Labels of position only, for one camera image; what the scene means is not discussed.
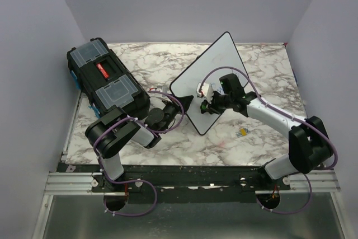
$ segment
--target black case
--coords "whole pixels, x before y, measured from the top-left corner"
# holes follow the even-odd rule
[[[147,92],[101,38],[72,48],[67,52],[67,59],[71,75],[100,116],[116,107],[139,119],[148,116],[150,99]]]

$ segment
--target white board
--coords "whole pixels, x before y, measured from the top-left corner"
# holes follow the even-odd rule
[[[186,113],[197,132],[204,135],[216,122],[220,115],[202,114],[200,105],[204,99],[196,96],[198,83],[213,69],[223,66],[236,67],[246,74],[241,57],[236,49],[235,43],[229,32],[221,35],[213,44],[210,45],[190,66],[188,66],[171,84],[170,90],[177,97],[193,95],[194,99]],[[241,85],[244,87],[248,83],[238,72],[230,69],[221,69],[214,72],[206,83],[211,83],[213,89],[223,93],[219,78],[234,73],[238,76]]]

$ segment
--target table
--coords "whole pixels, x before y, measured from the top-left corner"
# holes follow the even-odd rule
[[[109,44],[143,88],[169,86],[175,77],[209,44]],[[246,70],[262,96],[269,102],[305,116],[294,75],[283,44],[237,45]],[[151,98],[155,107],[164,105]],[[79,99],[76,119],[65,162],[71,165],[97,164],[93,148],[84,135],[97,118],[87,97]],[[237,137],[240,128],[249,133]],[[128,165],[263,165],[287,153],[288,142],[269,126],[227,110],[205,136],[200,136],[185,117],[172,132],[151,149],[134,142],[121,151]]]

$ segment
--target transparent lid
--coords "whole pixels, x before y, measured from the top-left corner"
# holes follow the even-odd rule
[[[98,57],[108,53],[108,50],[99,40],[86,43],[70,53],[78,67],[96,60]]]
[[[136,86],[127,75],[110,82],[107,86],[96,91],[104,106],[109,109],[111,106],[124,107],[134,101],[132,94],[138,92]]]

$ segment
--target marble surface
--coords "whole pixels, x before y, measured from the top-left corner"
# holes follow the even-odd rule
[[[207,47],[206,44],[110,44],[143,88],[167,85]],[[285,47],[238,45],[246,70],[261,95],[269,102],[305,116]],[[154,107],[164,105],[151,98]],[[84,135],[97,120],[82,94],[68,146],[67,164],[95,164],[93,149]],[[239,128],[249,133],[237,137]],[[187,117],[151,149],[130,142],[121,151],[123,164],[131,165],[263,165],[288,151],[287,140],[261,122],[227,110],[205,136],[200,136]]]

